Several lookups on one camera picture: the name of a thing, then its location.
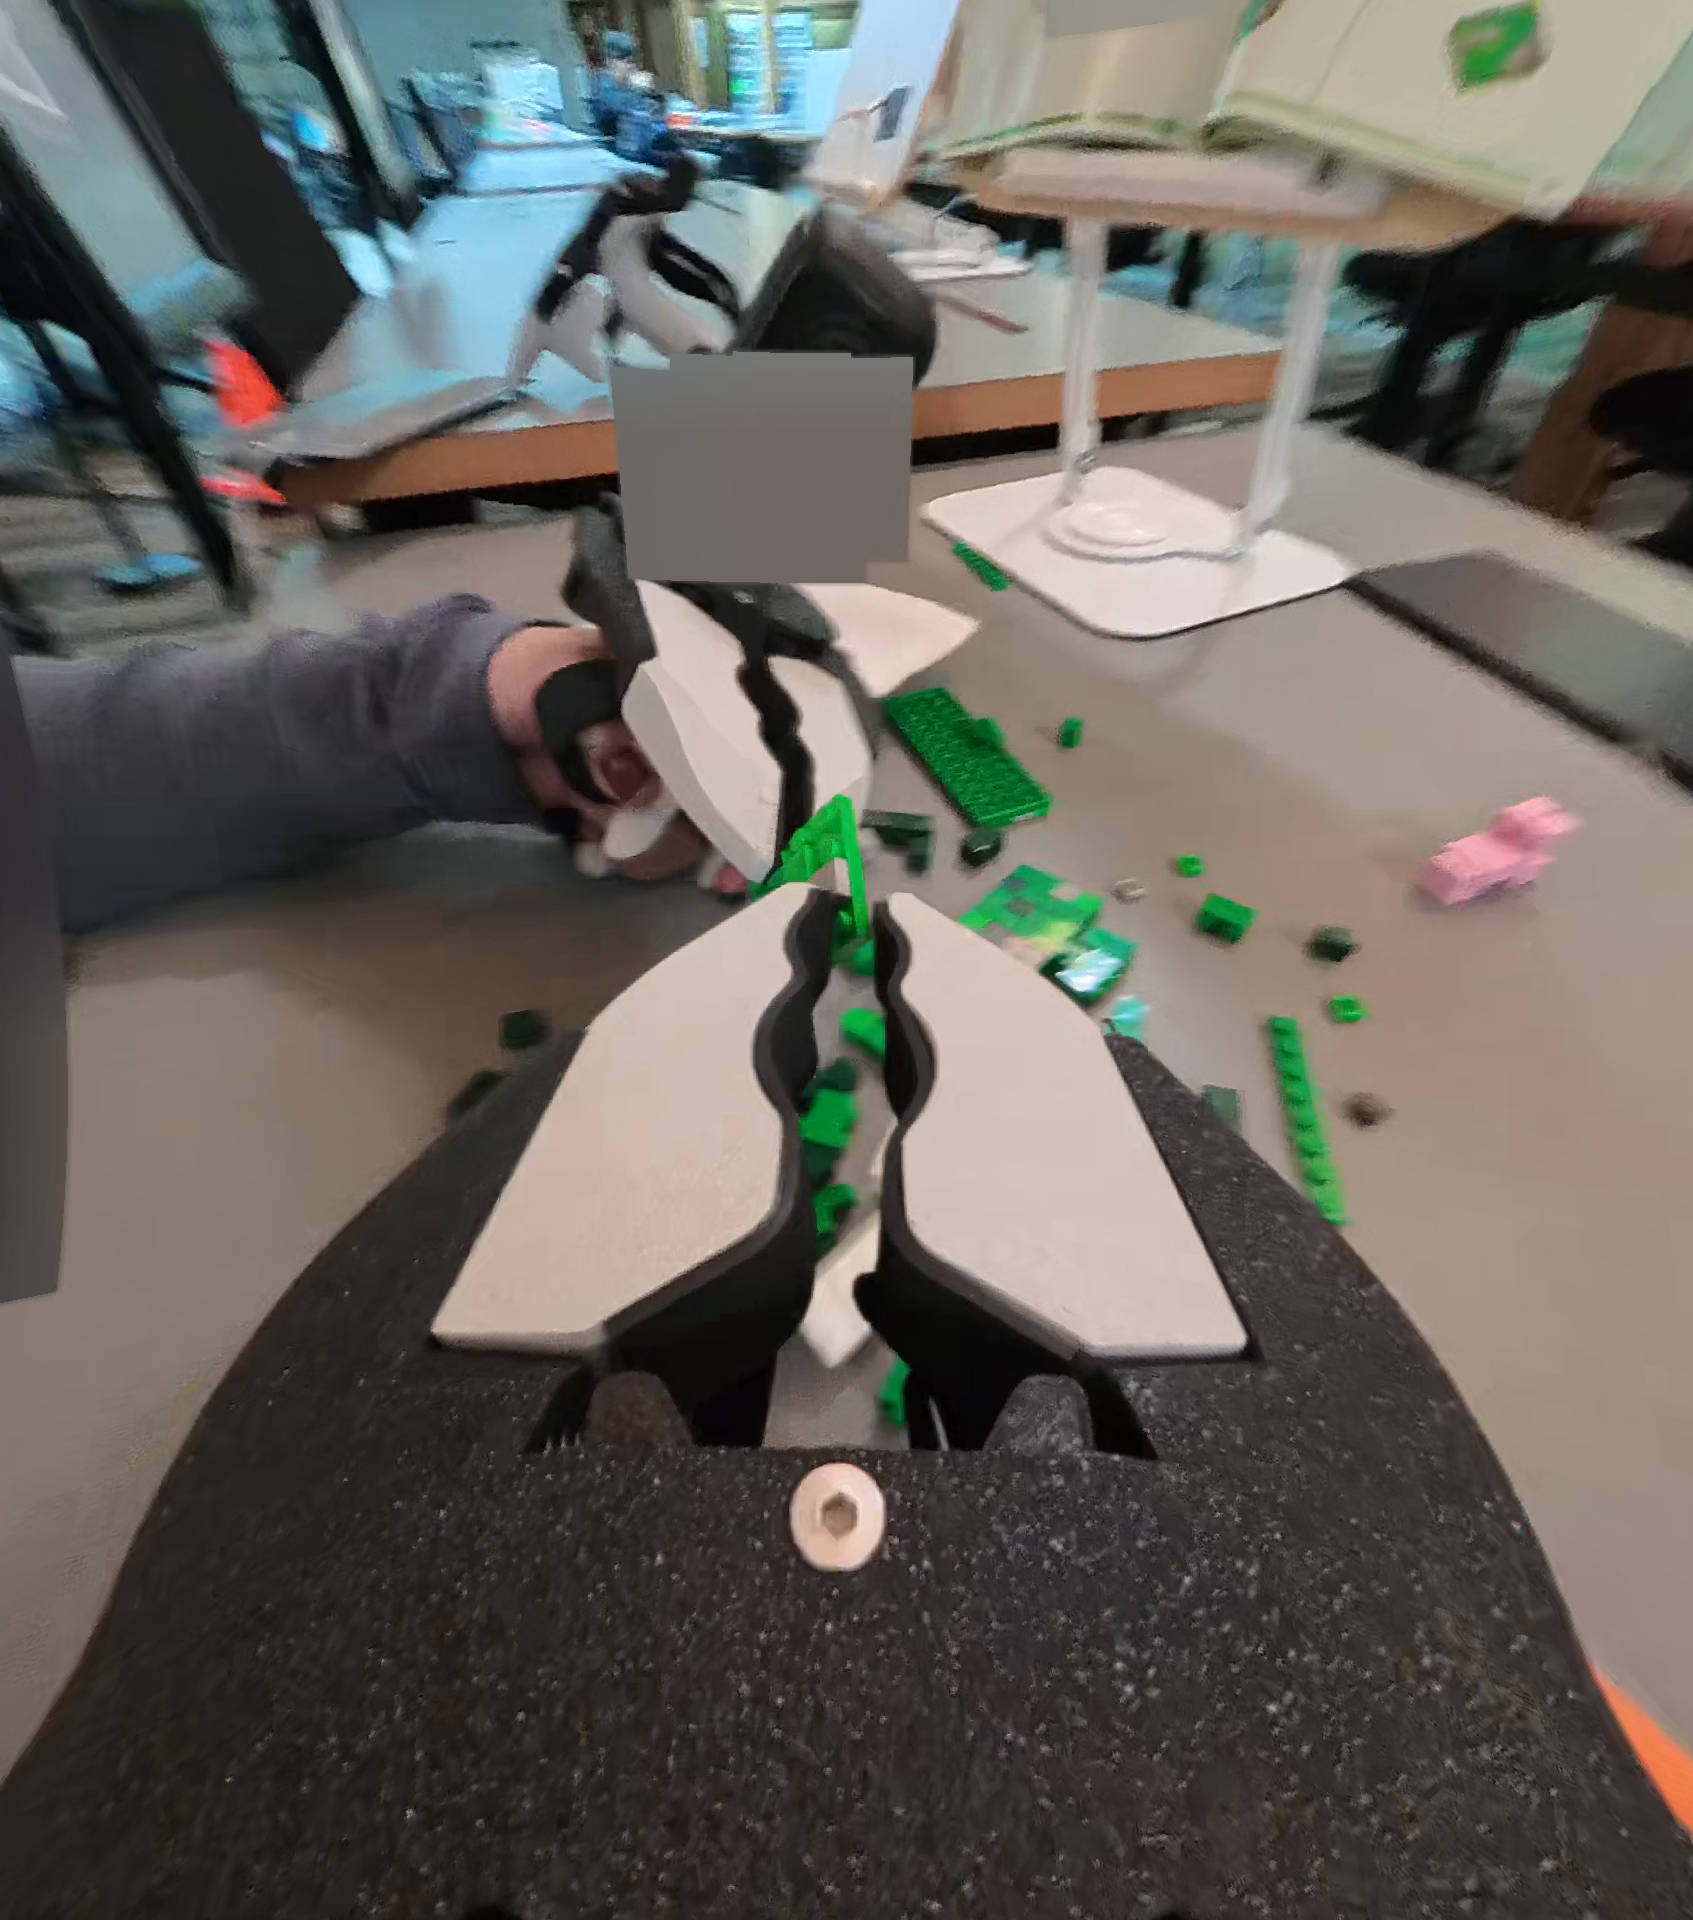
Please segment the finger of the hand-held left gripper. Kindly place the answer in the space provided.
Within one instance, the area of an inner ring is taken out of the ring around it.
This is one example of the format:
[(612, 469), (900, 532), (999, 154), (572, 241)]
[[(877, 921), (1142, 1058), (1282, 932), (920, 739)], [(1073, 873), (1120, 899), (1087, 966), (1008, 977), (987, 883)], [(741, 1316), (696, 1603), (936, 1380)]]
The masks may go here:
[(741, 686), (741, 646), (702, 607), (640, 580), (651, 658), (621, 716), (663, 795), (746, 883), (779, 863), (785, 774)]
[(867, 697), (837, 658), (751, 659), (751, 846), (779, 849), (837, 795), (873, 783)]

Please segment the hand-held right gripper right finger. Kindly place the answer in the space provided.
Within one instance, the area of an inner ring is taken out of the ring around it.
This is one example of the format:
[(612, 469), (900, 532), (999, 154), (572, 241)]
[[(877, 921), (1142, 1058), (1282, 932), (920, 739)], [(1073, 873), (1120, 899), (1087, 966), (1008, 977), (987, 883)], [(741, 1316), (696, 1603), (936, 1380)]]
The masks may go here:
[(1240, 1362), (1252, 1331), (1117, 1047), (916, 892), (873, 928), (892, 1128), (859, 1297), (908, 1362), (916, 1438), (984, 1447), (1027, 1380), (1057, 1378), (1087, 1442), (1144, 1447), (1120, 1378)]

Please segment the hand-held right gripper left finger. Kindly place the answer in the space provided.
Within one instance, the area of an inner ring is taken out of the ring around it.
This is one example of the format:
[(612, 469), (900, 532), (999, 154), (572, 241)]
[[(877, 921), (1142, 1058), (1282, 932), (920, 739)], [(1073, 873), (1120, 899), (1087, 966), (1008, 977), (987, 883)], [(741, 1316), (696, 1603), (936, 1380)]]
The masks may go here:
[(785, 883), (636, 980), (579, 1041), (449, 1283), (457, 1354), (661, 1378), (752, 1442), (818, 1265), (805, 1094), (838, 897)]

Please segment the green plate assembly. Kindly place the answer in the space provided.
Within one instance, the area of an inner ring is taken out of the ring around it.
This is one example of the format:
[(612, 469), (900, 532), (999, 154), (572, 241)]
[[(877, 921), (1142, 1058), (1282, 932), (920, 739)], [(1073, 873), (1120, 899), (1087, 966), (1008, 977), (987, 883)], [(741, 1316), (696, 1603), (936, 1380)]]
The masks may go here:
[(837, 897), (837, 958), (873, 940), (861, 823), (859, 804), (845, 791), (823, 804), (811, 823), (792, 830), (774, 869), (763, 880), (751, 883), (751, 899), (762, 899), (785, 883), (808, 883)]

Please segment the person's left forearm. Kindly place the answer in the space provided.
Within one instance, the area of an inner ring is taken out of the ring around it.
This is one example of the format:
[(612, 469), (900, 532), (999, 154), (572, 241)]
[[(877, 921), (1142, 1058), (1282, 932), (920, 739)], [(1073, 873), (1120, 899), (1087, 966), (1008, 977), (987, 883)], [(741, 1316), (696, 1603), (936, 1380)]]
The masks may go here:
[(426, 825), (527, 823), (488, 698), (488, 659), (520, 628), (444, 597), (349, 635), (18, 658), (61, 932)]

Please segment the person's left hand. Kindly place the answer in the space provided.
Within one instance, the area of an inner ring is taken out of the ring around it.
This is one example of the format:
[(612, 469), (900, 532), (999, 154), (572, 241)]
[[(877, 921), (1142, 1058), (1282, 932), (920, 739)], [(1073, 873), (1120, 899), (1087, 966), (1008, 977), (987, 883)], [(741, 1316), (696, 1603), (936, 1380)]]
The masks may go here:
[(544, 830), (575, 846), (581, 877), (677, 880), (725, 899), (746, 892), (746, 880), (683, 814), (666, 814), (643, 849), (609, 849), (606, 841), (628, 811), (663, 804), (663, 779), (612, 708), (609, 716), (575, 731), (572, 749), (544, 746), (544, 686), (559, 692), (616, 680), (616, 658), (597, 624), (527, 624), (500, 642), (488, 659), (488, 698), (500, 739), (514, 752), (518, 779)]

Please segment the green rectangular plate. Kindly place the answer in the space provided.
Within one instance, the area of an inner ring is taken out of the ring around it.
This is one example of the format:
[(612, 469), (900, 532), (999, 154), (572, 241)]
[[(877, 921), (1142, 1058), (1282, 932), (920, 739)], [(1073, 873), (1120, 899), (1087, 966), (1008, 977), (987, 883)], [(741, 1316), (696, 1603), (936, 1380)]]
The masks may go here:
[(1015, 830), (1050, 814), (1050, 794), (1008, 749), (1004, 728), (978, 716), (944, 686), (881, 698), (891, 731), (973, 830)]

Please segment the white paper scrap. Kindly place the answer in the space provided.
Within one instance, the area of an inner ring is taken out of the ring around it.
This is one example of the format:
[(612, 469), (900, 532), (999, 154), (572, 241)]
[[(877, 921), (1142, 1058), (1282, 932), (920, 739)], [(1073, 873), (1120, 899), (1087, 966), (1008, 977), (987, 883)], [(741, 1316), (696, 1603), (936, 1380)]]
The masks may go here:
[(834, 653), (873, 698), (939, 669), (978, 631), (973, 612), (881, 586), (805, 586), (799, 591), (825, 616)]

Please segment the long thin green plate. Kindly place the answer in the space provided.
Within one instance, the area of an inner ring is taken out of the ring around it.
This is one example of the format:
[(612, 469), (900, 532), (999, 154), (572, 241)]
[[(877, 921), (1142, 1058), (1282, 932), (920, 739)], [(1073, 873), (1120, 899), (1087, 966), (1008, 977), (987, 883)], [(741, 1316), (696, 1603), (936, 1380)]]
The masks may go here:
[(1345, 1228), (1349, 1203), (1343, 1190), (1324, 1098), (1317, 1092), (1303, 1027), (1291, 1014), (1268, 1014), (1264, 1029), (1300, 1186), (1329, 1225)]

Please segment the green mosaic tile plate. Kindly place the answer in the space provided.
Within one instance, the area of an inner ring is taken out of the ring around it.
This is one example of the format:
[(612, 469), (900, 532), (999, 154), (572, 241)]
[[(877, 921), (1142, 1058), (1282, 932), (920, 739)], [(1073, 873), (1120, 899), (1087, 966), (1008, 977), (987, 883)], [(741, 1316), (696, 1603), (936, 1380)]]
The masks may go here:
[(1106, 899), (1036, 863), (1004, 873), (958, 921), (1069, 994), (1079, 1008), (1111, 996), (1137, 944), (1106, 926)]

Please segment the white black device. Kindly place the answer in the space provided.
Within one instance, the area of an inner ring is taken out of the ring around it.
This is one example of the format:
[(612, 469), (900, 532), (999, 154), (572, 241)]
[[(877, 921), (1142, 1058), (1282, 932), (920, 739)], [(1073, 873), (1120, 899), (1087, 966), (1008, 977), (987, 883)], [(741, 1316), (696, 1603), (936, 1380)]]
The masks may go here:
[(672, 154), (655, 173), (625, 173), (598, 190), (523, 306), (505, 362), (511, 393), (523, 393), (544, 356), (606, 381), (625, 337), (663, 359), (734, 347), (733, 277), (672, 232), (672, 216), (690, 208), (700, 184), (700, 162)]

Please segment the grey folded sheet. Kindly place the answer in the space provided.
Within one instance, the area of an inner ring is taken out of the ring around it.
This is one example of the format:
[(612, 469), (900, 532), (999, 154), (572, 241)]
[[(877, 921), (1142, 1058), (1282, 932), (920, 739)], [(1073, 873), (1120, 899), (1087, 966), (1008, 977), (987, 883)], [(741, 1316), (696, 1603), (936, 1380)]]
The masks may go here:
[(602, 295), (543, 318), (544, 283), (590, 222), (598, 190), (453, 196), (421, 220), (388, 295), (354, 301), (281, 415), (256, 430), (278, 465), (388, 453), (520, 403), (544, 356), (597, 378), (579, 322)]

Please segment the white folding book stand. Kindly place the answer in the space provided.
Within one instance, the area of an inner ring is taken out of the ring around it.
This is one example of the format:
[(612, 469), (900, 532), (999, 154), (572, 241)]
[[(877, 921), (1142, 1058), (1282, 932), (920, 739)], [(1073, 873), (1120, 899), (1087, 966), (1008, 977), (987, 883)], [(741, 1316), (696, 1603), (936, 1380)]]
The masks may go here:
[[(1291, 444), (1314, 414), (1338, 256), (1374, 222), (1392, 184), (1303, 149), (1073, 149), (1019, 147), (967, 170), (978, 206), (1064, 225), (1069, 299), (1057, 469), (944, 490), (923, 520), (973, 543), (1012, 586), (1079, 628), (1147, 642), (1288, 607), (1349, 580), (1329, 545), (1275, 529), (1291, 490)], [(1288, 334), (1256, 434), (1240, 509), (1103, 453), (1098, 295), (1110, 225), (1256, 231), (1300, 241)]]

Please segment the orange plastic item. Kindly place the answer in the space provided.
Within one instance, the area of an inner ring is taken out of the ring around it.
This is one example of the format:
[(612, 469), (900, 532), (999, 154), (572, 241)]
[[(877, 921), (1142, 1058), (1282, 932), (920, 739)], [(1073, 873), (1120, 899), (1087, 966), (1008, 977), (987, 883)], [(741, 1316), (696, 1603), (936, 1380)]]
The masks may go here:
[[(212, 378), (212, 397), (220, 424), (235, 434), (268, 424), (281, 409), (281, 386), (257, 367), (257, 359), (227, 334), (205, 337), (205, 359)], [(291, 503), (257, 474), (235, 465), (208, 465), (205, 490), (229, 506), (251, 506), (263, 515), (288, 515)]]

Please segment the pink pig brick model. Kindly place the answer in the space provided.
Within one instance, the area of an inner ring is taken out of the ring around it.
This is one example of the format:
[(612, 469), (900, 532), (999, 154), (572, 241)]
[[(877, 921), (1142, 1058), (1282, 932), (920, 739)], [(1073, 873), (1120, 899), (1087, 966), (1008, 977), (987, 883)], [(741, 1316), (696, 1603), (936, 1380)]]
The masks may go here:
[(1510, 804), (1486, 830), (1436, 849), (1415, 886), (1443, 908), (1525, 890), (1577, 830), (1583, 814), (1550, 795)]

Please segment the white device on stand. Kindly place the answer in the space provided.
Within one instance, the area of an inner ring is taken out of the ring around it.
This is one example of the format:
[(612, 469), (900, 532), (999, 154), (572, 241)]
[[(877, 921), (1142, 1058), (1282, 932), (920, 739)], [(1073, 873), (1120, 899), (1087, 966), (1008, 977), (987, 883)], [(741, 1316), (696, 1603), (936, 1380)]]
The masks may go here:
[(834, 116), (811, 147), (816, 195), (873, 210), (900, 196), (961, 5), (861, 5)]

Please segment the black flat pad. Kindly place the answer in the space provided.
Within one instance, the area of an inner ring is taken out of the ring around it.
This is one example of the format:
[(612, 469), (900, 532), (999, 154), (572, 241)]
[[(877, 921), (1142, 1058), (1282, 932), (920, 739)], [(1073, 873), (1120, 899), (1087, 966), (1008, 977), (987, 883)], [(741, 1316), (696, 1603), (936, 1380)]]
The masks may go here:
[(1693, 791), (1693, 642), (1499, 552), (1363, 572), (1354, 591)]

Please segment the open instruction booklet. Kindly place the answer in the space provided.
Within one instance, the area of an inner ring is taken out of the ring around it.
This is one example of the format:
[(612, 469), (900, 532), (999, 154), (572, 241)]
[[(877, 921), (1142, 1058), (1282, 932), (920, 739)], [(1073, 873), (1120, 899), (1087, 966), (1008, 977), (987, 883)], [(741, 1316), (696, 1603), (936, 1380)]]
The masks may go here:
[(961, 5), (924, 154), (1275, 147), (1525, 216), (1693, 188), (1693, 5)]

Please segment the black office chair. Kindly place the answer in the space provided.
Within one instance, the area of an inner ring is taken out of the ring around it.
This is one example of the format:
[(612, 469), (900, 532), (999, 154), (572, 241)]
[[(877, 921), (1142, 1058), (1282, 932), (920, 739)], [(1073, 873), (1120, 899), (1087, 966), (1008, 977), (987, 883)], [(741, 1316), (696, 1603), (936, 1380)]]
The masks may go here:
[[(1349, 409), (1354, 438), (1416, 448), (1433, 469), (1456, 465), (1533, 322), (1598, 306), (1600, 318), (1693, 328), (1693, 256), (1663, 259), (1598, 225), (1504, 222), (1444, 250), (1360, 250), (1343, 281), (1397, 322), (1384, 372)], [(1693, 359), (1598, 369), (1584, 347), (1577, 372), (1589, 372), (1583, 430), (1598, 465), (1574, 503), (1538, 490), (1533, 509), (1589, 515), (1608, 485), (1669, 477), (1684, 503), (1644, 550), (1693, 572)]]

